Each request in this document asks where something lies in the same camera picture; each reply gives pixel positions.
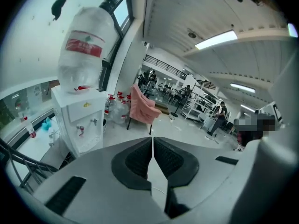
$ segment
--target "railing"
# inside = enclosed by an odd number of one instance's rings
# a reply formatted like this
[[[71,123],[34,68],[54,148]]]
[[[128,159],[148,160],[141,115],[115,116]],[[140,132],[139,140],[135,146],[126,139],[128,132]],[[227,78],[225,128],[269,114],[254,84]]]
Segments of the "railing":
[[[205,81],[205,80],[196,80],[196,81],[198,82],[198,84],[204,85],[205,88],[216,90],[216,85],[214,85],[210,81]]]
[[[50,175],[58,171],[55,167],[51,165],[39,162],[21,154],[20,152],[14,150],[12,147],[7,145],[2,139],[0,139],[0,153],[2,153],[2,155],[9,156],[15,174],[17,175],[17,178],[21,183],[20,188],[25,189],[28,193],[31,194],[35,191],[34,189],[36,189],[32,187],[32,184],[38,186]],[[21,179],[14,162],[23,164],[27,167],[29,173],[23,180]],[[36,183],[29,182],[30,178],[33,178],[33,180],[35,180]]]
[[[151,63],[153,65],[156,65],[157,67],[160,67],[174,75],[176,75],[177,77],[180,77],[181,79],[185,80],[186,79],[186,74],[179,71],[178,69],[174,68],[173,66],[165,63],[165,62],[162,62],[152,56],[149,56],[149,55],[145,55],[145,59],[144,61],[148,62],[148,63]]]

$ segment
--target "window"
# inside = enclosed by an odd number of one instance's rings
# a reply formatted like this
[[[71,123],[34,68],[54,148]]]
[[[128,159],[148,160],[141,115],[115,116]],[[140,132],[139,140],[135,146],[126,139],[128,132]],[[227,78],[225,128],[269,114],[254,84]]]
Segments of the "window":
[[[102,71],[99,76],[99,91],[105,91],[107,88],[110,72],[121,45],[121,41],[133,22],[133,11],[131,0],[117,0],[115,9],[110,13],[113,21],[115,33],[112,34],[111,43],[108,45],[104,55]]]
[[[103,60],[109,62],[113,53],[113,50],[115,48],[115,45],[117,41],[119,40],[120,35],[114,28],[113,33],[110,34],[109,40],[106,44],[105,53],[103,54]]]
[[[127,18],[128,14],[128,7],[127,1],[123,0],[121,4],[116,8],[114,11],[114,15],[117,19],[117,22],[120,26],[124,23],[125,19]]]
[[[24,127],[27,116],[30,121],[49,111],[53,105],[51,88],[59,81],[49,81],[14,92],[0,100],[0,137],[8,141]]]

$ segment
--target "ceiling light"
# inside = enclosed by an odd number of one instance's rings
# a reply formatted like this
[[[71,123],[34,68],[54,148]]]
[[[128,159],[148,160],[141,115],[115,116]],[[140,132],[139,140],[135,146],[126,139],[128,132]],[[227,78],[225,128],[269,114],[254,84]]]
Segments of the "ceiling light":
[[[247,106],[245,106],[245,105],[241,105],[241,107],[243,107],[243,108],[245,108],[245,109],[247,109],[247,110],[250,110],[251,112],[253,112],[253,113],[254,113],[254,110],[252,110],[252,109],[248,108],[248,107],[247,107]]]
[[[298,37],[297,30],[295,26],[291,23],[288,23],[289,35],[292,37]]]
[[[240,84],[230,83],[230,86],[238,88],[238,89],[242,89],[242,90],[245,90],[245,91],[249,91],[249,92],[252,92],[252,93],[256,92],[255,89],[244,86],[244,85],[240,85]]]
[[[17,98],[19,96],[19,94],[16,94],[14,96],[11,97],[11,99]]]
[[[197,49],[201,50],[201,49],[211,47],[211,46],[223,43],[223,42],[229,42],[229,41],[233,41],[233,40],[237,40],[237,39],[238,39],[238,37],[237,37],[236,33],[233,30],[231,30],[231,31],[213,36],[209,39],[206,39],[205,41],[196,44],[195,47]]]

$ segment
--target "balcony railing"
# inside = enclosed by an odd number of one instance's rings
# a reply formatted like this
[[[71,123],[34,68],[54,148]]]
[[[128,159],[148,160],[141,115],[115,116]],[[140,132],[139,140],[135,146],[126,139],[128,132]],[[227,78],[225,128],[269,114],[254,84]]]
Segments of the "balcony railing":
[[[205,81],[205,80],[196,80],[196,81],[198,82],[198,84],[204,85],[205,88],[216,90],[216,85],[214,85],[210,81]]]
[[[145,55],[145,59],[144,61],[148,62],[148,63],[151,63],[153,65],[156,65],[174,75],[176,75],[177,77],[180,77],[181,79],[185,80],[186,79],[186,74],[179,71],[178,69],[174,68],[173,66],[165,63],[165,62],[162,62],[152,56],[149,56],[149,55]]]

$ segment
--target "pink chair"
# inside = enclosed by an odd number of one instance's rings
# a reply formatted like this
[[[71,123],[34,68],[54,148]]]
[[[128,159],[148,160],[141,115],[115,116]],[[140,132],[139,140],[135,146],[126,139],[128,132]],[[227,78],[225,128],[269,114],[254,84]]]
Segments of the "pink chair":
[[[137,84],[131,87],[131,106],[130,106],[130,120],[127,130],[129,129],[131,119],[135,119],[139,122],[149,124],[151,134],[151,128],[153,126],[154,119],[157,118],[162,112],[155,109],[155,101],[147,99],[139,89]]]

